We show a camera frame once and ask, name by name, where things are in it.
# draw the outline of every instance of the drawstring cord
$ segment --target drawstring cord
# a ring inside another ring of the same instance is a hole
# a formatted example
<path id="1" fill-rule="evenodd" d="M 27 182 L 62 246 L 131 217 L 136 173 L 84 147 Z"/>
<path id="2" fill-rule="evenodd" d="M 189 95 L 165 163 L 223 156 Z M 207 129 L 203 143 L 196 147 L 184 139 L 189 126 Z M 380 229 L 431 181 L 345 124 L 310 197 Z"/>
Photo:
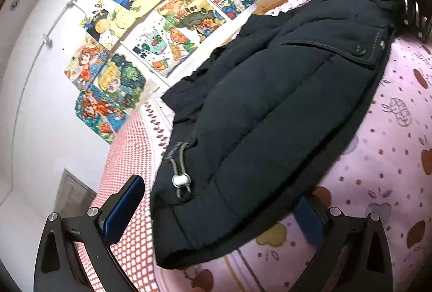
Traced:
<path id="1" fill-rule="evenodd" d="M 174 175 L 172 177 L 172 184 L 177 188 L 177 197 L 181 198 L 181 188 L 186 187 L 186 190 L 191 192 L 191 177 L 186 173 L 186 168 L 184 166 L 184 149 L 187 145 L 190 145 L 189 142 L 185 142 L 180 146 L 179 150 L 179 159 L 180 159 L 180 170 L 181 174 L 178 173 L 176 161 L 171 157 L 169 160 L 171 161 L 172 168 L 174 170 Z"/>

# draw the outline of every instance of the jacket pocket flap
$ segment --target jacket pocket flap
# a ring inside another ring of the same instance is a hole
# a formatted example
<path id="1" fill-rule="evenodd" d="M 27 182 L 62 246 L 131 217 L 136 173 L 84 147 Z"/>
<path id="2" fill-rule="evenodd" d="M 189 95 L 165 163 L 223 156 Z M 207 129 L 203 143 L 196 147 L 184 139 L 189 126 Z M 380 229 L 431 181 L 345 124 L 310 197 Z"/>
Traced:
<path id="1" fill-rule="evenodd" d="M 385 26 L 376 28 L 347 20 L 322 20 L 285 35 L 283 44 L 321 48 L 357 64 L 373 67 L 386 47 L 387 38 Z"/>

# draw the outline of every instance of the jacket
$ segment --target jacket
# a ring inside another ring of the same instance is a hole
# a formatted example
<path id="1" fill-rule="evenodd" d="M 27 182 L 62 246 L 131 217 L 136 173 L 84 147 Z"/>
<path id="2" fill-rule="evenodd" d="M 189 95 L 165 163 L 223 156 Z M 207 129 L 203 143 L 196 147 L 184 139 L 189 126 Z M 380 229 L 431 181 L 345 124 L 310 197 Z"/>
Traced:
<path id="1" fill-rule="evenodd" d="M 261 234 L 355 135 L 404 0 L 312 0 L 252 15 L 163 96 L 175 112 L 151 193 L 157 264 L 185 268 Z"/>

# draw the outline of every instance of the jacket button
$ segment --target jacket button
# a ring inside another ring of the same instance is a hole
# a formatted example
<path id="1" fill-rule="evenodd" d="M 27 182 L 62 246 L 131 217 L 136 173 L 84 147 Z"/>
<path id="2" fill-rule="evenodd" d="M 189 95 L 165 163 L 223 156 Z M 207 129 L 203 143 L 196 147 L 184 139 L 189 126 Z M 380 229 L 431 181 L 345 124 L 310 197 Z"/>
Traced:
<path id="1" fill-rule="evenodd" d="M 361 45 L 357 45 L 357 47 L 353 50 L 353 55 L 357 57 L 364 56 L 367 52 L 367 48 L 364 48 Z"/>

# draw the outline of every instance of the bed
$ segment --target bed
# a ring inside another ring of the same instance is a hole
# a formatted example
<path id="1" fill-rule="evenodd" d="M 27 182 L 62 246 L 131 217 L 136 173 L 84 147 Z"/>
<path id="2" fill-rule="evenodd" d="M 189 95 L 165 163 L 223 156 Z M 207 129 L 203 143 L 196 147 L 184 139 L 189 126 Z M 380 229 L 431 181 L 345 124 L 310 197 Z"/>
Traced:
<path id="1" fill-rule="evenodd" d="M 267 11 L 286 12 L 309 0 L 289 0 Z M 406 291 L 432 247 L 432 45 L 411 35 L 396 38 L 369 111 L 355 137 L 314 193 L 346 215 L 382 219 L 393 266 L 394 291 Z M 139 291 L 282 292 L 309 264 L 315 248 L 289 214 L 232 253 L 184 271 L 156 266 L 150 190 L 168 145 L 173 112 L 152 96 L 135 110 L 112 143 L 100 207 L 132 174 L 146 194 L 120 242 L 111 250 Z M 95 291 L 103 291 L 83 245 L 79 255 Z"/>

